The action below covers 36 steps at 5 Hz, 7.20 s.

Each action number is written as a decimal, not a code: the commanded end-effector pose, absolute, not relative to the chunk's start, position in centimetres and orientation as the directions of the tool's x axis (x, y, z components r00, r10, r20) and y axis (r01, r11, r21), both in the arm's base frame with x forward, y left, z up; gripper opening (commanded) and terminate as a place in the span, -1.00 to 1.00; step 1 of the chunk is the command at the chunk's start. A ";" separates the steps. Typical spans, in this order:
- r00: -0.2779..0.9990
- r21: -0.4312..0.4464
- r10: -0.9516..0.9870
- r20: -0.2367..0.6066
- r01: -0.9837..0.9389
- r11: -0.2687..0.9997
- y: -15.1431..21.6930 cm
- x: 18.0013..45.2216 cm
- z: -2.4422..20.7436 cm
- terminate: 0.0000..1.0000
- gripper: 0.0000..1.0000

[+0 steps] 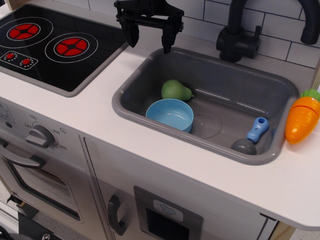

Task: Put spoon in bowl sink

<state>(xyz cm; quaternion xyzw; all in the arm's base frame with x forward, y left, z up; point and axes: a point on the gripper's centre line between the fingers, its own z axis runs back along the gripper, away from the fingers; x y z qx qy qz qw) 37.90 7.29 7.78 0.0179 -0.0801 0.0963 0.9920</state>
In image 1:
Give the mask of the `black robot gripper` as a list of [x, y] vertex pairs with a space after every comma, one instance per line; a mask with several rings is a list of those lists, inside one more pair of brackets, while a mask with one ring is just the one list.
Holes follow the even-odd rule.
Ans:
[[139, 26], [162, 29], [163, 53], [168, 54], [176, 36], [184, 29], [184, 11], [165, 0], [117, 0], [117, 21], [126, 41], [134, 48], [139, 41]]

